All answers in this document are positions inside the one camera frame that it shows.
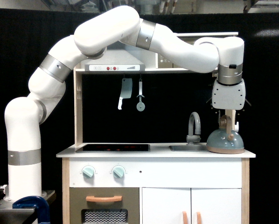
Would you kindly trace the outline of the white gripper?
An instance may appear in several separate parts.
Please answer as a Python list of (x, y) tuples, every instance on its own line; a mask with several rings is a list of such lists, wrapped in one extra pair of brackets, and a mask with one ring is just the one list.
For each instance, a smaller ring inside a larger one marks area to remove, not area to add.
[(226, 133), (231, 134), (235, 128), (236, 110), (241, 110), (245, 102), (245, 83), (242, 79), (237, 85), (222, 85), (217, 80), (212, 90), (212, 105), (218, 110), (218, 124), (221, 124), (221, 110), (225, 109), (227, 116)]

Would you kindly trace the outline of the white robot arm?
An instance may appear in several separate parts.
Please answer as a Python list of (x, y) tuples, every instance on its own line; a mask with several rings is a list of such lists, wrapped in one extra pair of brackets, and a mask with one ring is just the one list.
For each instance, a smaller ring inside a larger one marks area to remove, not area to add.
[(141, 19), (132, 7), (111, 9), (82, 23), (73, 35), (57, 42), (31, 76), (29, 95), (7, 104), (9, 200), (42, 194), (40, 124), (63, 97), (65, 80), (75, 66), (90, 60), (90, 71), (106, 71), (110, 62), (120, 71), (130, 69), (130, 55), (109, 49), (116, 42), (151, 51), (192, 72), (217, 70), (212, 105), (225, 110), (243, 108), (244, 41), (241, 38), (202, 37), (189, 44), (168, 27)]

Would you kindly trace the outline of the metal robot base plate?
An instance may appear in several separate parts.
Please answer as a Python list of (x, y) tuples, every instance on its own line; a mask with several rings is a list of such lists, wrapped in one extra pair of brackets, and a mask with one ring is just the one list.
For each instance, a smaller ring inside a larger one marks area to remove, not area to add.
[(28, 196), (16, 202), (4, 197), (0, 200), (0, 224), (49, 224), (49, 206), (55, 198), (54, 190), (46, 190), (41, 196)]

